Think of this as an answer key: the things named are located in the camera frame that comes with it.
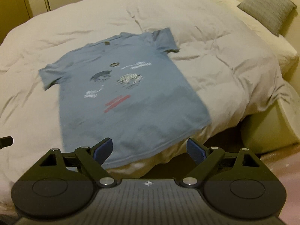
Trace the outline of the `blue printed t-shirt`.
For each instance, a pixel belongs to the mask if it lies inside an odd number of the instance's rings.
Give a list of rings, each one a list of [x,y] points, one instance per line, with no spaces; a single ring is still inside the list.
[[[63,148],[112,139],[106,168],[150,158],[211,123],[209,112],[169,58],[179,52],[169,28],[121,33],[87,44],[40,69],[59,85]]]

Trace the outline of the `cream mattress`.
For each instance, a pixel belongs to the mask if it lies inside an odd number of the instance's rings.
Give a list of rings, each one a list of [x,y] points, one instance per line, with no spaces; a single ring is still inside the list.
[[[291,67],[299,60],[297,51],[292,45],[282,36],[275,36],[267,28],[265,28],[255,18],[246,14],[239,9],[238,0],[212,0],[214,3],[232,12],[238,19],[245,23],[253,30],[260,38],[262,38],[271,48],[279,61],[282,75],[285,75]]]

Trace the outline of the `grey pillow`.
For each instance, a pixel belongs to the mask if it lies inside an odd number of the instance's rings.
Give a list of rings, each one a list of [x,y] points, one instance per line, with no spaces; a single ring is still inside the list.
[[[290,13],[297,9],[291,0],[243,0],[237,5],[265,26],[273,35],[278,36]]]

